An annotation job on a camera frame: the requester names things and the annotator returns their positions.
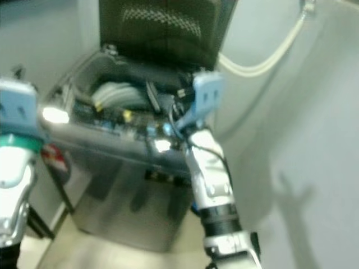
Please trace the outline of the red white round object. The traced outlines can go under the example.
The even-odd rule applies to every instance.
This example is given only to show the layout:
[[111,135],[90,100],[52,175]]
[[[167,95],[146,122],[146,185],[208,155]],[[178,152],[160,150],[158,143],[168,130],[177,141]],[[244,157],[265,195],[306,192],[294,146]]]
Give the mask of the red white round object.
[[47,143],[43,146],[41,156],[53,179],[57,180],[60,184],[69,182],[71,174],[70,165],[59,147],[53,143]]

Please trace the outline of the black metal stand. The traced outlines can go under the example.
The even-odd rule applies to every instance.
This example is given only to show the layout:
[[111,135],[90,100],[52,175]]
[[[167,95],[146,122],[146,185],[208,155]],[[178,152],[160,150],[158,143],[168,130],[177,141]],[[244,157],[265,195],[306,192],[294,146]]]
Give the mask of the black metal stand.
[[43,161],[34,166],[35,183],[29,195],[31,228],[40,238],[54,239],[73,205],[65,181],[67,173]]

